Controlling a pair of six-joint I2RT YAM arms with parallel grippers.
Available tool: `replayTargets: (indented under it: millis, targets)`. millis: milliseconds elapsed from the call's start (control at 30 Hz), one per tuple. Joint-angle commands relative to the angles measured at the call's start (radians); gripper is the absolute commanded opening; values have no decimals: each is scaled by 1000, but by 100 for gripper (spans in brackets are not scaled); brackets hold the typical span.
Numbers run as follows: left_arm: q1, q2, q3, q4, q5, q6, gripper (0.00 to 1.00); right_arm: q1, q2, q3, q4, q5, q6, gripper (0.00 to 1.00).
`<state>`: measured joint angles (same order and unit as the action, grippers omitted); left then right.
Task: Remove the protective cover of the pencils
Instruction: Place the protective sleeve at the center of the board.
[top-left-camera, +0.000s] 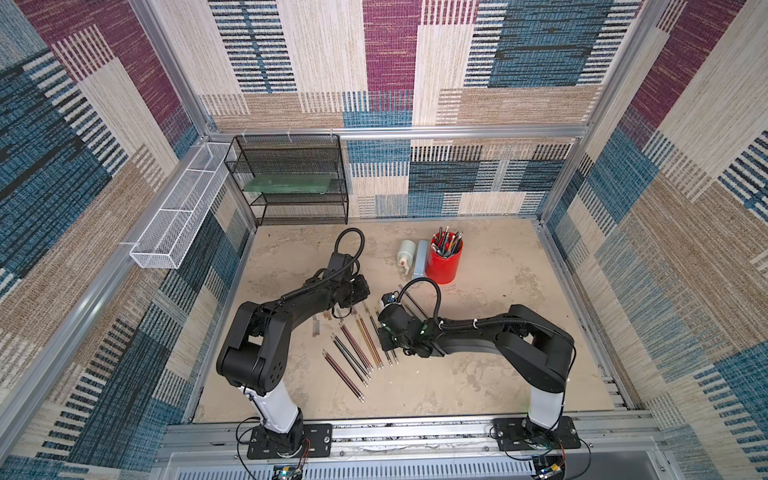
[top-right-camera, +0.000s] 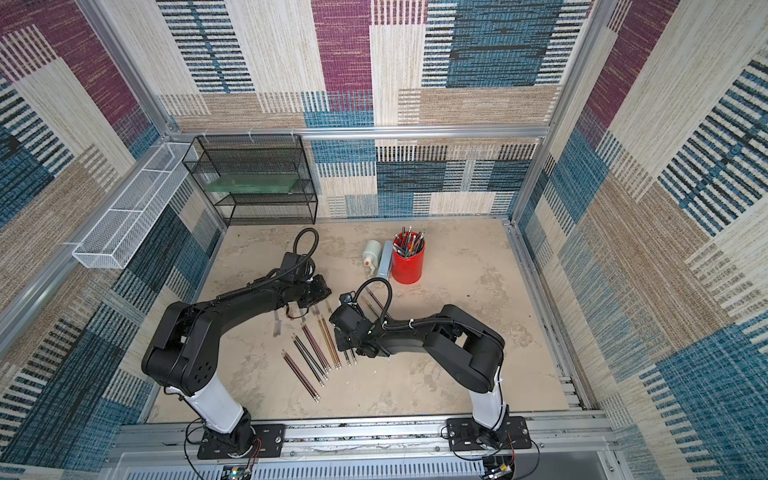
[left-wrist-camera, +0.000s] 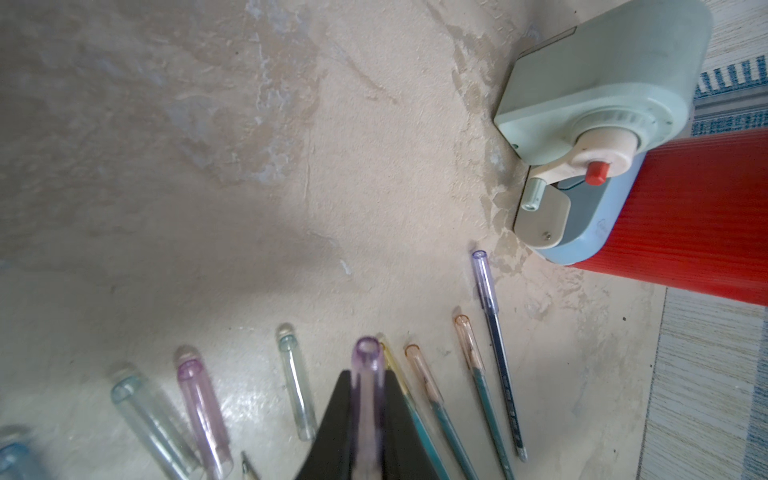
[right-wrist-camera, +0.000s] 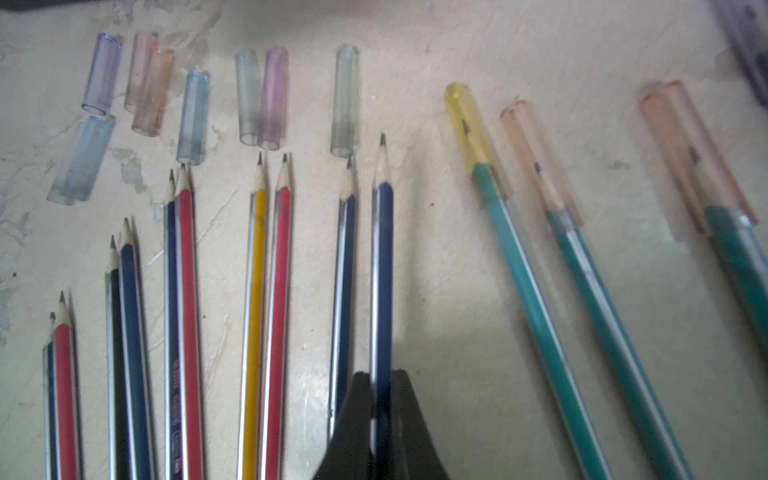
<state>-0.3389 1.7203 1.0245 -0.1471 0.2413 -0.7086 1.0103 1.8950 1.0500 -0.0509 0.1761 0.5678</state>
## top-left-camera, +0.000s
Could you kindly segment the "yellow striped pencil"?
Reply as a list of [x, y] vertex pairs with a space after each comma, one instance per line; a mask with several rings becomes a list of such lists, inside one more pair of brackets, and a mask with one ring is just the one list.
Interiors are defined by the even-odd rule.
[[365, 325], [364, 325], [362, 319], [359, 316], [356, 316], [355, 320], [356, 320], [358, 328], [359, 328], [359, 330], [361, 332], [363, 340], [364, 340], [364, 342], [365, 342], [365, 344], [366, 344], [366, 346], [367, 346], [367, 348], [368, 348], [368, 350], [370, 352], [370, 355], [371, 355], [372, 360], [373, 360], [373, 364], [376, 366], [377, 369], [382, 369], [383, 365], [381, 363], [380, 357], [379, 357], [379, 355], [378, 355], [378, 353], [377, 353], [377, 351], [376, 351], [376, 349], [375, 349], [375, 347], [374, 347], [374, 345], [372, 343], [372, 340], [371, 340], [371, 338], [370, 338], [370, 336], [368, 334], [368, 331], [365, 328]]

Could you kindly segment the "dark navy striped pencil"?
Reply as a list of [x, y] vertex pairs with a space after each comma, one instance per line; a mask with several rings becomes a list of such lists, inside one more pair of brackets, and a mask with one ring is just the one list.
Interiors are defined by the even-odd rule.
[[399, 363], [396, 355], [397, 345], [391, 335], [391, 332], [372, 315], [370, 315], [369, 318], [372, 326], [374, 327], [381, 349], [385, 353], [385, 357], [388, 359], [391, 365], [397, 365]]

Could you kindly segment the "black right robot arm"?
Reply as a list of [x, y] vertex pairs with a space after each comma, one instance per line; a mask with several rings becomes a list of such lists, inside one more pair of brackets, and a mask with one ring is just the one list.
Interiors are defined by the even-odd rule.
[[[402, 302], [408, 289], [422, 282], [436, 291], [433, 312], [424, 319], [410, 313]], [[400, 348], [409, 356], [421, 358], [467, 352], [498, 354], [530, 386], [525, 428], [531, 434], [555, 431], [577, 356], [573, 337], [522, 304], [513, 304], [507, 312], [492, 317], [451, 320], [439, 315], [441, 301], [439, 285], [426, 277], [384, 294], [377, 328], [382, 349]]]

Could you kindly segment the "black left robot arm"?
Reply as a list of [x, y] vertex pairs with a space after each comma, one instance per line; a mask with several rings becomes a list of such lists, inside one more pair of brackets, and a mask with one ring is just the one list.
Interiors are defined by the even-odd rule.
[[325, 268], [276, 300], [242, 303], [225, 336], [216, 372], [251, 401], [261, 418], [256, 432], [281, 454], [305, 445], [302, 412], [283, 382], [292, 333], [317, 314], [350, 311], [367, 299], [370, 289], [359, 263], [364, 247], [360, 229], [343, 230]]

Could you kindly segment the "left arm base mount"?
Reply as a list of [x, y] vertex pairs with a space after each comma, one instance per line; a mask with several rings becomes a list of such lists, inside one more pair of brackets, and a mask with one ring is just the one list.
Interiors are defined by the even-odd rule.
[[251, 434], [246, 457], [249, 460], [292, 459], [308, 451], [310, 458], [328, 458], [332, 440], [330, 423], [310, 423], [285, 434], [257, 426]]

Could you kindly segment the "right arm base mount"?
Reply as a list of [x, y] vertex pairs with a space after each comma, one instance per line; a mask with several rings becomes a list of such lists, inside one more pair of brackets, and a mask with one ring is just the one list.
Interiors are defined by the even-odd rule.
[[573, 419], [563, 416], [554, 429], [535, 425], [527, 417], [495, 418], [490, 428], [490, 437], [504, 452], [542, 452], [579, 449], [581, 440]]

